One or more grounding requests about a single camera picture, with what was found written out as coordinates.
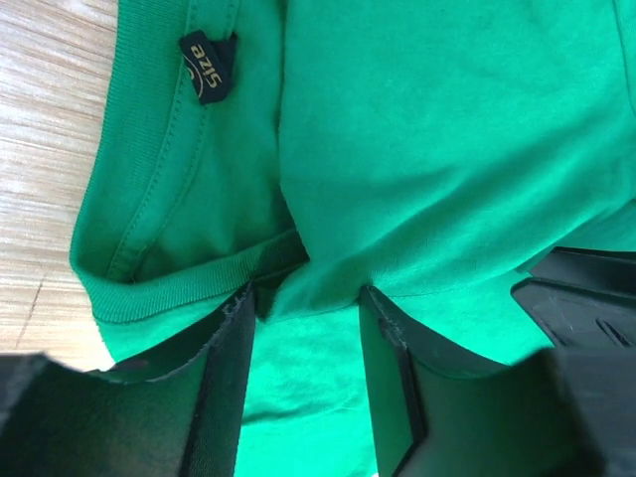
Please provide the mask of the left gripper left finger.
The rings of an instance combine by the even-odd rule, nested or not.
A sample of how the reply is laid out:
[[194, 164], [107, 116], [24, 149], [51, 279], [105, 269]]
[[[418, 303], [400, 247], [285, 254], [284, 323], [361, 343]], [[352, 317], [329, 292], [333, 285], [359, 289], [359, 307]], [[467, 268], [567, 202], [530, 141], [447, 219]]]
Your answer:
[[231, 476], [255, 328], [241, 287], [106, 372], [43, 354], [1, 359], [5, 476]]

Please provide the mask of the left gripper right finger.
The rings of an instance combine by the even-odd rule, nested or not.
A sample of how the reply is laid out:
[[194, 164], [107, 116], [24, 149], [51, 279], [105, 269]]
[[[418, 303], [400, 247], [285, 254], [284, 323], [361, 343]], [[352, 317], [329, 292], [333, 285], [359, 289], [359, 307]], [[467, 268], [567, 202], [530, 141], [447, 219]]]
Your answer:
[[634, 254], [558, 247], [511, 293], [551, 343], [506, 366], [362, 288], [381, 475], [634, 474]]

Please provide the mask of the green t shirt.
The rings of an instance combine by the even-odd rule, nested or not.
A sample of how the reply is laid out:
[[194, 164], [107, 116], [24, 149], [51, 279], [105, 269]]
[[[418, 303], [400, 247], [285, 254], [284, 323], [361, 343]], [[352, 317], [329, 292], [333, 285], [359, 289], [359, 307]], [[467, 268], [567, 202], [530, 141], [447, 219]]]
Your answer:
[[122, 1], [71, 265], [115, 360], [249, 280], [239, 476], [377, 468], [356, 299], [511, 362], [511, 287], [635, 246], [631, 1]]

